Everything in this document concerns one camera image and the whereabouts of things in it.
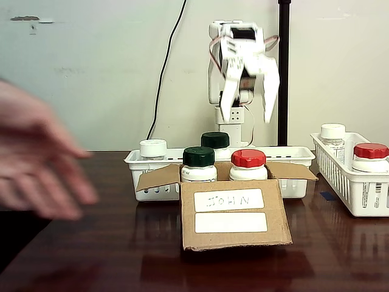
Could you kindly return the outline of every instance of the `finger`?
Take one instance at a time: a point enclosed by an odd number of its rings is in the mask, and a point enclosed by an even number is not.
[[[36,178],[29,175],[21,175],[15,178],[15,183],[39,216],[49,219],[57,216],[53,204],[36,183]]]
[[[57,120],[53,114],[47,114],[49,118],[46,119],[42,126],[47,136],[54,141],[57,146],[76,158],[88,158],[91,153],[82,149],[71,136],[71,134],[65,129],[60,121]]]
[[[80,219],[81,210],[50,169],[41,169],[37,174],[37,178],[57,205],[62,218],[69,220]]]
[[[0,202],[12,210],[24,211],[30,207],[26,200],[18,196],[16,190],[12,187],[11,180],[4,178],[0,178]]]
[[[94,204],[98,201],[96,191],[74,158],[60,155],[53,159],[53,164],[81,203]]]

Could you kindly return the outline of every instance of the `pill bottle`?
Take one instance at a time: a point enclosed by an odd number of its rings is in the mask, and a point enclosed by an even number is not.
[[[242,149],[232,153],[231,181],[267,179],[266,155],[255,149]]]
[[[214,166],[215,152],[209,147],[189,147],[182,156],[181,181],[204,183],[216,181],[218,171]]]
[[[167,143],[162,139],[140,141],[139,147],[143,160],[164,160],[168,151]]]
[[[346,127],[339,123],[325,123],[320,132],[321,140],[334,156],[345,163]]]
[[[230,136],[225,132],[208,132],[201,135],[201,146],[215,151],[215,161],[231,161]]]
[[[361,143],[354,147],[354,172],[389,172],[389,148],[383,144]]]

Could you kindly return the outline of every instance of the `wooden table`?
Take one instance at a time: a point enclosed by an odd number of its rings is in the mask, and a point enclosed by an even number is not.
[[[389,290],[389,221],[352,218],[323,178],[284,201],[293,245],[183,255],[178,204],[137,204],[125,156],[84,162],[101,202],[44,228],[0,275],[1,292]]]

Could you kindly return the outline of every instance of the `hand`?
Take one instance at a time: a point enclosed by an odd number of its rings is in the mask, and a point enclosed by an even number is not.
[[[0,204],[76,220],[97,195],[77,165],[89,153],[76,145],[44,102],[0,80]]]

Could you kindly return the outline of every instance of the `blank white label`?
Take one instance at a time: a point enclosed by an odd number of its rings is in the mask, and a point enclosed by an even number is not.
[[[196,233],[266,232],[266,214],[264,212],[196,213],[194,231]]]
[[[262,209],[264,207],[262,190],[217,190],[194,193],[196,212]]]

